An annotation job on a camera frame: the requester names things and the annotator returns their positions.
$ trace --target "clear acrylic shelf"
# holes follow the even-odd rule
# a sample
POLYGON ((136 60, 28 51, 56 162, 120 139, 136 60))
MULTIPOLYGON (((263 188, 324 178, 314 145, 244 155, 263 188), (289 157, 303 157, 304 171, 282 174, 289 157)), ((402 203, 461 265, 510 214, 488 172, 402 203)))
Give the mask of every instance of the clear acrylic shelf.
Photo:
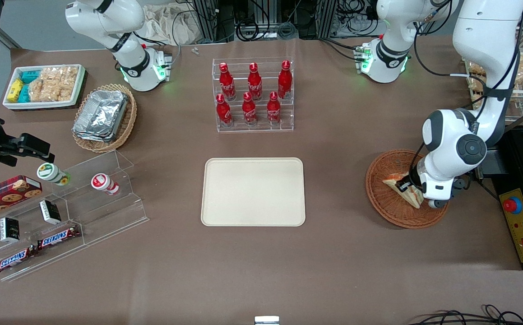
POLYGON ((233 101, 227 103, 231 108, 231 115, 233 116, 234 125, 230 128, 224 128, 220 124, 219 117, 215 113, 215 121, 218 132, 267 132, 267 131, 292 131, 294 129, 294 86, 296 76, 294 74, 294 62, 291 57, 267 57, 267 58, 224 58, 214 59, 212 66, 212 80, 213 80, 213 107, 217 107, 215 96, 222 93, 219 84, 219 64, 225 62, 229 68, 229 72, 234 78, 236 97, 233 101), (278 90, 278 76, 282 70, 282 61, 289 60, 292 62, 290 71, 292 72, 292 95, 288 99, 279 99, 281 104, 281 119, 280 124, 276 126, 269 125, 267 119, 267 103, 269 102, 269 93, 278 90), (259 75, 263 80, 263 95, 259 101, 255 101, 255 110, 257 113, 257 125, 250 127, 245 124, 243 118, 243 111, 241 105, 243 104, 243 93, 249 90, 247 86, 247 77, 249 76, 249 64, 256 62, 259 68, 259 75))
POLYGON ((1 281, 18 279, 148 221, 143 202, 133 192, 130 177, 126 172, 131 167, 133 164, 115 150, 101 154, 65 169, 65 172, 71 174, 68 185, 57 186, 42 181, 42 195, 0 213, 0 218, 18 220, 20 229, 20 241, 0 242, 0 261, 75 224, 81 232, 79 237, 43 249, 34 257, 0 272, 1 281), (113 181, 119 183, 119 193, 107 195, 91 187, 92 177, 100 172, 110 175, 113 181), (43 220, 39 207, 42 200, 49 200, 57 205, 61 223, 53 225, 43 220))

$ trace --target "wicker basket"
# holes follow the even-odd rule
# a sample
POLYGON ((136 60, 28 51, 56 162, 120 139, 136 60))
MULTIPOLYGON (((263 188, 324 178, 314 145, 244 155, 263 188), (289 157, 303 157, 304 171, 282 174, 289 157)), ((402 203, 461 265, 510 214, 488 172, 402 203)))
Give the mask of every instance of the wicker basket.
POLYGON ((135 102, 135 98, 133 98, 133 94, 131 94, 131 91, 127 89, 126 87, 121 86, 120 84, 107 84, 105 86, 100 86, 96 90, 93 90, 89 95, 85 97, 85 99, 82 101, 81 105, 79 106, 79 111, 77 111, 75 121, 79 118, 79 115, 83 111, 84 104, 86 103, 88 97, 97 90, 108 90, 108 91, 121 91, 124 94, 127 94, 129 97, 129 100, 127 101, 127 106, 125 107, 126 111, 125 114, 123 114, 123 119, 121 119, 121 125, 119 125, 119 130, 117 132, 117 138, 112 142, 101 142, 101 141, 91 141, 91 140, 85 140, 82 138, 79 138, 76 136, 76 134, 73 133, 73 138, 75 139, 75 142, 79 144, 79 147, 91 150, 92 152, 96 153, 104 153, 109 152, 111 150, 115 150, 122 146, 129 135, 131 134, 131 131, 133 131, 133 124, 135 124, 135 118, 137 117, 137 103, 135 102))
MULTIPOLYGON (((389 222, 404 228, 420 229, 437 224, 444 216, 449 204, 441 209, 433 209, 428 205, 428 200, 424 200, 421 207, 416 209, 382 182, 392 173, 408 172, 414 154, 416 153, 412 150, 401 149, 379 155, 368 168, 366 192, 371 205, 389 222)), ((415 163, 422 157, 422 155, 418 155, 415 163)))

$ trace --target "white bag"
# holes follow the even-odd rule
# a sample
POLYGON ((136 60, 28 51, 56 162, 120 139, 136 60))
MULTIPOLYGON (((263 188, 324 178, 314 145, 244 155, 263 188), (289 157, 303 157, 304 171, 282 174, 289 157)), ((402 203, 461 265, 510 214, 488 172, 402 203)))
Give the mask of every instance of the white bag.
POLYGON ((187 45, 203 38, 197 25, 196 12, 183 12, 193 10, 188 4, 171 2, 166 5, 145 5, 145 35, 143 37, 155 41, 165 41, 171 45, 187 45))

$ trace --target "bread slice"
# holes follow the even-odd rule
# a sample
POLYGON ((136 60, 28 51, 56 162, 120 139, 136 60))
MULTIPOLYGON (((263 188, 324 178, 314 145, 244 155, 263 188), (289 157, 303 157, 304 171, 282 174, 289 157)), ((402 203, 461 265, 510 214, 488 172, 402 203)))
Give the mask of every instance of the bread slice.
POLYGON ((391 174, 386 179, 383 180, 383 183, 387 186, 391 187, 396 193, 400 195, 406 202, 408 202, 410 205, 412 205, 414 208, 419 209, 420 204, 424 202, 424 195, 422 194, 422 191, 420 191, 415 186, 410 186, 408 189, 404 192, 400 192, 398 187, 396 186, 396 183, 404 178, 407 173, 401 174, 401 173, 395 173, 391 174))

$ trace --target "aluminum foil container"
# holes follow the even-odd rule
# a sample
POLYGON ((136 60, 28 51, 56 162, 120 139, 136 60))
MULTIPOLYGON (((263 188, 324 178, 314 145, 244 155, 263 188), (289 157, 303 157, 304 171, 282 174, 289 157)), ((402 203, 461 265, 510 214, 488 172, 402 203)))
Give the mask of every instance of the aluminum foil container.
POLYGON ((120 91, 97 90, 85 102, 72 131, 76 136, 94 141, 115 140, 127 106, 127 95, 120 91))

